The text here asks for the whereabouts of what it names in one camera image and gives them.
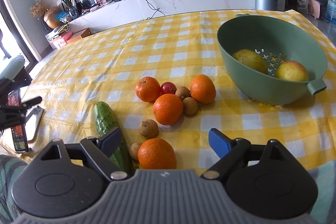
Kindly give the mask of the white plastic bag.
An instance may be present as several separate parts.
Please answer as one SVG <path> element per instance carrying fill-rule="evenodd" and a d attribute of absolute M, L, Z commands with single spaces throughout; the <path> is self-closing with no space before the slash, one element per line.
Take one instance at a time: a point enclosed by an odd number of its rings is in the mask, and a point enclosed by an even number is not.
<path fill-rule="evenodd" d="M 301 14 L 309 13 L 309 0 L 297 0 L 297 11 Z"/>

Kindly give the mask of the orange cardboard box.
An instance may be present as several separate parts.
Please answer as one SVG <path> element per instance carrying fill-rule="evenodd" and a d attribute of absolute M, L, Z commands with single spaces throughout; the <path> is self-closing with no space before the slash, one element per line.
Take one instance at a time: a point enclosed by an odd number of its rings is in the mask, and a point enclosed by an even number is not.
<path fill-rule="evenodd" d="M 90 31 L 89 28 L 83 29 L 81 31 L 74 33 L 73 36 L 69 40 L 67 40 L 67 44 L 74 43 L 82 38 L 86 38 L 91 35 L 92 35 L 92 32 Z"/>

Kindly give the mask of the pink small heater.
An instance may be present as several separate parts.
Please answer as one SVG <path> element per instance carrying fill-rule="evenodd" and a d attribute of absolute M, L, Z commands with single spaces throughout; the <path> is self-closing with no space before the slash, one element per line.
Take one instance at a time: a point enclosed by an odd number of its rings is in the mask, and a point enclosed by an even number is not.
<path fill-rule="evenodd" d="M 321 3 L 317 0 L 309 0 L 308 10 L 309 15 L 313 16 L 315 19 L 319 19 L 322 15 Z"/>

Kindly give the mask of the green colander bowl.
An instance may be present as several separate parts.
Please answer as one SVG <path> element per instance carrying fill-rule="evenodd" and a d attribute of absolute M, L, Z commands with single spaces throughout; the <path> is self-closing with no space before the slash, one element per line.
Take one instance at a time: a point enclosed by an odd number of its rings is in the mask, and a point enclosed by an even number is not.
<path fill-rule="evenodd" d="M 229 77 L 253 100 L 287 105 L 306 93 L 315 96 L 326 89 L 322 79 L 327 71 L 326 55 L 315 38 L 294 24 L 270 16 L 239 14 L 219 27 L 217 38 Z M 233 57 L 244 49 L 261 57 L 267 73 L 252 69 Z M 309 80 L 293 82 L 276 78 L 276 70 L 286 61 L 303 65 Z"/>

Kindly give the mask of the green cucumber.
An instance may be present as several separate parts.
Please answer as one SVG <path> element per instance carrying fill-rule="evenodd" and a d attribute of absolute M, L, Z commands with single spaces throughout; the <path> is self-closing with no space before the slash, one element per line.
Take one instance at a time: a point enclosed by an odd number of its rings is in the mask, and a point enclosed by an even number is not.
<path fill-rule="evenodd" d="M 96 130 L 102 140 L 101 150 L 107 157 L 128 175 L 134 174 L 134 166 L 127 142 L 121 131 L 116 115 L 110 106 L 99 101 L 94 106 Z"/>

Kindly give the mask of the white marble tv cabinet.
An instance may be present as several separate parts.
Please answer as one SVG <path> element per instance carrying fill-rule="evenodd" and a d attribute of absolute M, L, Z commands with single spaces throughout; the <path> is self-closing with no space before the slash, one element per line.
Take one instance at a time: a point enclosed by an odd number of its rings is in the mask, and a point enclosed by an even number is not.
<path fill-rule="evenodd" d="M 255 0 L 122 0 L 83 15 L 69 23 L 72 32 L 93 33 L 147 18 L 213 10 L 253 10 Z"/>

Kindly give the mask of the yellow red apple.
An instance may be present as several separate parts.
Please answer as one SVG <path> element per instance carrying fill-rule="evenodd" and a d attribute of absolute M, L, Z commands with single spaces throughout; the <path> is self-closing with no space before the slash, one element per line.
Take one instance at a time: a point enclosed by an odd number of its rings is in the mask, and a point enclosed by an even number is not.
<path fill-rule="evenodd" d="M 297 61 L 286 61 L 276 70 L 275 77 L 286 81 L 309 81 L 309 73 L 306 68 Z"/>

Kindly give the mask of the red pink box stack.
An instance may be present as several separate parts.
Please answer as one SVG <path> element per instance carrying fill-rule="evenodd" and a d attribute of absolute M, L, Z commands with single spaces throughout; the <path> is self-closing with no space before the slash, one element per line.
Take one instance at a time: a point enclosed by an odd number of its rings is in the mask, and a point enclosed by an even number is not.
<path fill-rule="evenodd" d="M 60 49 L 67 44 L 67 41 L 72 38 L 73 32 L 63 32 L 59 36 L 50 40 L 50 45 L 53 49 Z"/>

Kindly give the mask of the red cherry tomato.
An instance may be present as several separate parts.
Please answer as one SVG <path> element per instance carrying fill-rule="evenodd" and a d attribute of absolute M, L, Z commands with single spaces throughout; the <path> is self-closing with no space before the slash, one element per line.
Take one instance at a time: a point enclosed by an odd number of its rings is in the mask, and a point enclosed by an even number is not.
<path fill-rule="evenodd" d="M 161 94 L 175 94 L 177 87 L 172 82 L 165 82 L 161 85 Z"/>

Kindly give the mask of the brown longan back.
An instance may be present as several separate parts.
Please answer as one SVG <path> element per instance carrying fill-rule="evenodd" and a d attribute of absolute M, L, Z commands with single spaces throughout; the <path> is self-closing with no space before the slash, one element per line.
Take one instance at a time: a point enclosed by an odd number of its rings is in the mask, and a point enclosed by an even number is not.
<path fill-rule="evenodd" d="M 185 98 L 190 97 L 190 90 L 185 86 L 179 86 L 177 87 L 175 95 L 183 101 Z"/>

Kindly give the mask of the white phone stand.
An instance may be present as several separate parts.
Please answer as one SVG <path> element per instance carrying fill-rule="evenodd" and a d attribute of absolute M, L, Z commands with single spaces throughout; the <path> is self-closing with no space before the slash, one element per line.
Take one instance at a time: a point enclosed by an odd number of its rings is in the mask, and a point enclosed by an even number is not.
<path fill-rule="evenodd" d="M 29 110 L 26 116 L 25 130 L 27 142 L 32 143 L 37 138 L 39 124 L 41 122 L 44 109 L 40 106 L 35 106 Z"/>

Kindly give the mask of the orange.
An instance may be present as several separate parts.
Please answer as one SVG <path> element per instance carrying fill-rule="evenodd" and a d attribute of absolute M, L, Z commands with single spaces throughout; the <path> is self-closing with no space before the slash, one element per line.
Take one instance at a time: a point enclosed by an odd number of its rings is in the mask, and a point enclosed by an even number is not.
<path fill-rule="evenodd" d="M 153 102 L 161 95 L 161 86 L 155 78 L 146 76 L 136 83 L 135 94 L 143 102 Z"/>
<path fill-rule="evenodd" d="M 183 102 L 175 94 L 163 94 L 153 105 L 154 118 L 162 125 L 174 124 L 183 113 Z"/>
<path fill-rule="evenodd" d="M 201 104 L 212 103 L 216 97 L 215 85 L 207 75 L 197 75 L 191 81 L 190 95 Z"/>
<path fill-rule="evenodd" d="M 176 169 L 177 158 L 173 147 L 164 139 L 153 138 L 142 143 L 138 150 L 142 169 Z"/>

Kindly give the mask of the golden round vase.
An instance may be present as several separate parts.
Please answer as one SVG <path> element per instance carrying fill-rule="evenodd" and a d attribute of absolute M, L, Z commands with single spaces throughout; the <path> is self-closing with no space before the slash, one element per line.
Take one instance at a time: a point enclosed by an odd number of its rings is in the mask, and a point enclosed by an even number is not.
<path fill-rule="evenodd" d="M 60 11 L 61 10 L 58 6 L 46 9 L 43 20 L 50 28 L 55 29 L 62 24 L 61 21 L 56 18 L 56 14 L 58 14 Z"/>

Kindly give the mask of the green pear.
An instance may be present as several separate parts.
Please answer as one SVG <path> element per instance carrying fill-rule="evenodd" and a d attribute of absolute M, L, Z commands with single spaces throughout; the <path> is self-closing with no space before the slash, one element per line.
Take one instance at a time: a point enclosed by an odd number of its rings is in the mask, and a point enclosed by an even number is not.
<path fill-rule="evenodd" d="M 248 49 L 242 49 L 235 52 L 232 57 L 243 65 L 254 69 L 260 73 L 267 74 L 268 68 L 263 58 L 256 52 Z"/>

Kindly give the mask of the brown longan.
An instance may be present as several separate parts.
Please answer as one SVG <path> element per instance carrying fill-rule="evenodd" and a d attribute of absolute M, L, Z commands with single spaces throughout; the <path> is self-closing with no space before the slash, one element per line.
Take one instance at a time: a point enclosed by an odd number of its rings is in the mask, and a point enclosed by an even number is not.
<path fill-rule="evenodd" d="M 175 95 L 183 101 L 185 98 L 190 97 L 190 90 L 185 86 L 179 86 L 177 87 Z"/>
<path fill-rule="evenodd" d="M 194 115 L 198 111 L 198 102 L 192 98 L 187 97 L 183 100 L 183 112 L 186 115 Z"/>
<path fill-rule="evenodd" d="M 142 121 L 138 126 L 139 133 L 146 139 L 155 138 L 159 134 L 157 123 L 152 119 Z"/>
<path fill-rule="evenodd" d="M 129 147 L 129 154 L 131 158 L 136 162 L 138 162 L 138 151 L 141 145 L 142 145 L 141 142 L 134 142 Z"/>

